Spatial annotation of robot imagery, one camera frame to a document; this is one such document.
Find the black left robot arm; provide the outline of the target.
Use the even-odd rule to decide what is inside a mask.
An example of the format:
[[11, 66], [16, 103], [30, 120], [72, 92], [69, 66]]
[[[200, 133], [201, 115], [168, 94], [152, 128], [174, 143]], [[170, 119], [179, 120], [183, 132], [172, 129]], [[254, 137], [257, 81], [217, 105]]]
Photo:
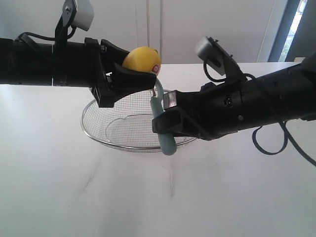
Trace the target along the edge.
[[89, 88], [100, 108], [153, 89], [157, 77], [122, 66], [128, 51], [108, 40], [86, 38], [83, 43], [55, 45], [0, 40], [0, 82], [9, 85]]

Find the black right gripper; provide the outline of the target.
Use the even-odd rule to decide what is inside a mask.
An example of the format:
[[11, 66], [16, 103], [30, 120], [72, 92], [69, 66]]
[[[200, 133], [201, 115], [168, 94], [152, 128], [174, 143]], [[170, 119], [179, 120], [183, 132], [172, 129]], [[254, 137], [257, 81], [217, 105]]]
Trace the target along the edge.
[[163, 108], [177, 110], [163, 113], [165, 124], [174, 137], [214, 140], [236, 133], [244, 112], [245, 81], [209, 82], [199, 91], [169, 91], [163, 95]]

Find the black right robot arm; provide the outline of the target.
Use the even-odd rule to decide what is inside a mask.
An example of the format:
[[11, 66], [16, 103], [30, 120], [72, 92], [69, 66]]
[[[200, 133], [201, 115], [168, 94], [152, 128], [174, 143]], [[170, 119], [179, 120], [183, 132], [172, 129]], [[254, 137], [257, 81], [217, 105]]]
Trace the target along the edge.
[[316, 118], [316, 58], [252, 80], [174, 90], [164, 95], [163, 105], [164, 112], [152, 121], [154, 133], [206, 141], [279, 121], [311, 121]]

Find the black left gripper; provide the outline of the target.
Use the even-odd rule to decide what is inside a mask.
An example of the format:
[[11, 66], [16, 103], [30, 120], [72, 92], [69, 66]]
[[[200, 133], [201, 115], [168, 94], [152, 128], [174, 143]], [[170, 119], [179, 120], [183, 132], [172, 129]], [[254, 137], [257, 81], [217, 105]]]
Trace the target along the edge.
[[[114, 98], [121, 99], [154, 88], [157, 81], [155, 74], [133, 71], [122, 66], [129, 51], [106, 39], [102, 39], [99, 44], [97, 39], [85, 38], [84, 44], [93, 68], [90, 92], [99, 108], [113, 108]], [[105, 71], [112, 72], [111, 89]]]

